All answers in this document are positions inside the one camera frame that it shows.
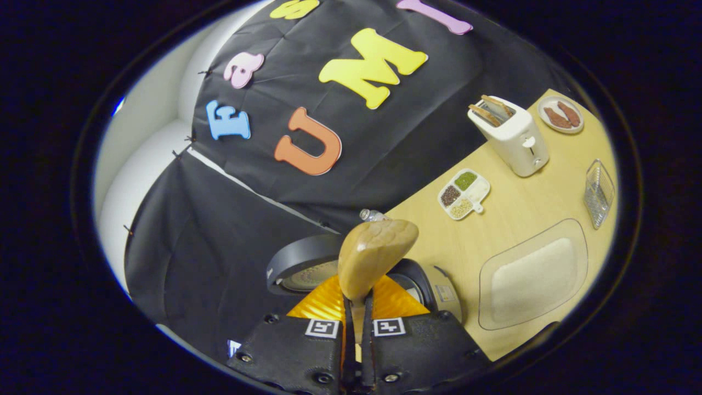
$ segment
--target table surface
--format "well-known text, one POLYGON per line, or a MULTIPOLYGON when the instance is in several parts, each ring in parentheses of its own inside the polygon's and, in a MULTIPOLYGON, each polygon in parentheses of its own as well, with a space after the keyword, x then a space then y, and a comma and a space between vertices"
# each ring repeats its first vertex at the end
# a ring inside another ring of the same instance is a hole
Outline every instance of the table surface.
MULTIPOLYGON (((551 89, 541 97, 551 95, 567 98, 551 89)), ((548 323, 562 320, 585 296, 609 253, 617 222, 617 192, 610 213, 598 230, 592 226, 583 202, 585 173, 597 158, 609 172, 615 190, 619 185, 614 152, 601 122, 569 99, 580 110, 585 124, 577 134, 562 134, 538 116, 540 100, 528 108, 550 154, 549 162, 538 172, 519 177, 485 143, 387 213, 393 219, 406 219, 419 227, 419 239, 406 257, 424 266, 438 266, 449 274, 461 301, 465 329, 493 361, 523 344, 548 323), (439 205, 437 195, 463 168, 481 174, 490 182, 491 189, 482 201, 481 214, 471 212, 454 221, 439 205), (509 328, 483 329, 478 323, 479 275, 483 264, 568 218, 580 223, 588 246, 588 272, 580 290, 538 318, 509 328)))

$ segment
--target sausage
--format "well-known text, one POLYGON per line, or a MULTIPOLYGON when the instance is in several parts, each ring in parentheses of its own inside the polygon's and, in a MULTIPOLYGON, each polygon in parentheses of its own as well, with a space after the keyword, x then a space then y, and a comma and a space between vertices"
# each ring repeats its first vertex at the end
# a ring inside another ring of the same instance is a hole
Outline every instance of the sausage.
POLYGON ((558 102, 558 108, 560 108, 561 111, 563 111, 563 113, 566 115, 566 117, 568 117, 568 120, 574 127, 577 127, 580 124, 580 117, 578 117, 578 113, 573 111, 572 108, 563 104, 562 101, 558 102))
POLYGON ((563 129, 570 129, 573 127, 569 120, 556 114, 556 112, 552 108, 545 107, 543 110, 546 112, 546 115, 548 115, 548 119, 550 119, 551 123, 555 126, 561 127, 563 129))

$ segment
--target black cloth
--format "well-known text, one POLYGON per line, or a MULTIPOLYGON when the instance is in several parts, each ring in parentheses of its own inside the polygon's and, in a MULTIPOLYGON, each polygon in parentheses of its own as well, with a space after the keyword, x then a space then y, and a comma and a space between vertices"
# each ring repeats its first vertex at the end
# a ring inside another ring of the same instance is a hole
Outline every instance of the black cloth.
POLYGON ((301 19, 271 18, 282 3, 273 2, 245 22, 215 57, 194 110, 193 147, 257 193, 342 232, 359 223, 360 209, 389 210, 485 143, 466 115, 482 94, 524 108, 548 88, 578 100, 566 73, 547 56, 455 3, 426 1, 471 23, 474 29, 465 35, 398 9, 397 0, 323 0, 301 19), (319 81, 330 60, 361 58, 350 40, 367 27, 429 56, 413 74, 398 74, 399 85, 388 85, 390 96, 376 110, 349 88, 319 81), (233 89, 223 73, 241 52, 261 53, 265 62, 249 85, 233 89), (212 100, 248 114, 249 140, 213 139, 205 110, 212 100), (341 157, 321 176, 273 158, 286 134, 311 155, 322 153, 316 138, 289 131, 298 107, 342 141, 341 157))
POLYGON ((323 228, 276 207, 190 154, 157 179, 126 248, 134 303, 196 349, 227 360, 267 313, 287 313, 301 297, 267 291, 265 268, 285 245, 323 228))

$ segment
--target orange letter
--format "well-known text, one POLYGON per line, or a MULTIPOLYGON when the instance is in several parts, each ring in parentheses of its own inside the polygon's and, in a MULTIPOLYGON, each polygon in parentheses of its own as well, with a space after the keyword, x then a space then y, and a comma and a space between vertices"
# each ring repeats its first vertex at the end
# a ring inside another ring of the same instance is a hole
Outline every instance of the orange letter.
POLYGON ((341 139, 330 128, 307 116, 303 107, 293 112, 288 121, 290 130, 302 129, 318 138, 324 144, 324 153, 318 157, 311 156, 296 147, 290 136, 282 136, 273 155, 277 161, 285 161, 310 176, 319 176, 328 172, 341 156, 341 139))

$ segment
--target toaster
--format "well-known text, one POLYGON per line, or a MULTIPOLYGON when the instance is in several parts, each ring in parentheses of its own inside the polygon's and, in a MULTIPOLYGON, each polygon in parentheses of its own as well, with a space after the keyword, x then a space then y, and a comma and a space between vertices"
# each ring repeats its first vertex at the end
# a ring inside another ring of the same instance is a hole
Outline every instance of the toaster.
POLYGON ((548 162, 546 142, 524 108, 483 95, 481 101, 470 106, 468 118, 518 176, 531 176, 548 162))

